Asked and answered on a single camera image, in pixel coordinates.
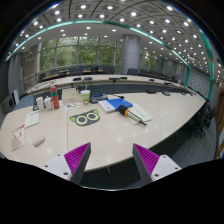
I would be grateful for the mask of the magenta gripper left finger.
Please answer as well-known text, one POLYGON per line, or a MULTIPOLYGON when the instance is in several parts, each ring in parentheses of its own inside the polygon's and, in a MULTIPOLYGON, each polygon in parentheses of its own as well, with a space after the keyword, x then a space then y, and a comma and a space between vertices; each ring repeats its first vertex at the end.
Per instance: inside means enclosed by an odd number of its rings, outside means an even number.
POLYGON ((66 154, 55 155, 43 166, 43 169, 72 183, 79 184, 90 154, 91 143, 86 143, 66 154))

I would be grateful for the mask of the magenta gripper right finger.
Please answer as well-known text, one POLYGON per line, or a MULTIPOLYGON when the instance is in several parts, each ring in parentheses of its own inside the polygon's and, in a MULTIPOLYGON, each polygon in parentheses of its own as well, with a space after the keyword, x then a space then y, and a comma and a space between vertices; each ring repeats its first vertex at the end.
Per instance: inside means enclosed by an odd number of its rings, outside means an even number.
POLYGON ((138 144, 133 144, 132 154, 144 185, 181 170, 168 155, 159 156, 138 144))

